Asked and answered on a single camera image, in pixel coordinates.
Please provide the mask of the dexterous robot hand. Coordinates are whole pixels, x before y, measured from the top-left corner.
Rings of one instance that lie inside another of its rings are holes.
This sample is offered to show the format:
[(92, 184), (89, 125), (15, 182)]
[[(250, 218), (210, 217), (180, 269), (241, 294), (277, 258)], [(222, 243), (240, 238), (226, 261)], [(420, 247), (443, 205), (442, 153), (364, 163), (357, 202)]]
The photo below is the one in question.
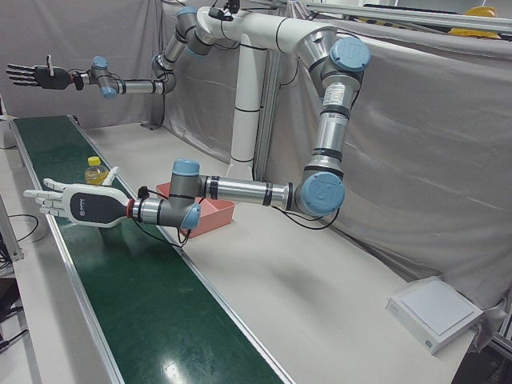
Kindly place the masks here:
[(130, 216), (134, 204), (121, 190), (111, 186), (65, 184), (44, 178), (50, 190), (25, 190), (23, 196), (34, 198), (43, 214), (67, 218), (72, 223), (111, 228)]
[(74, 76), (61, 67), (54, 66), (52, 56), (46, 56), (44, 66), (20, 66), (8, 64), (6, 73), (16, 86), (34, 86), (43, 89), (64, 90), (70, 84), (75, 84), (78, 90), (83, 88), (80, 76)]

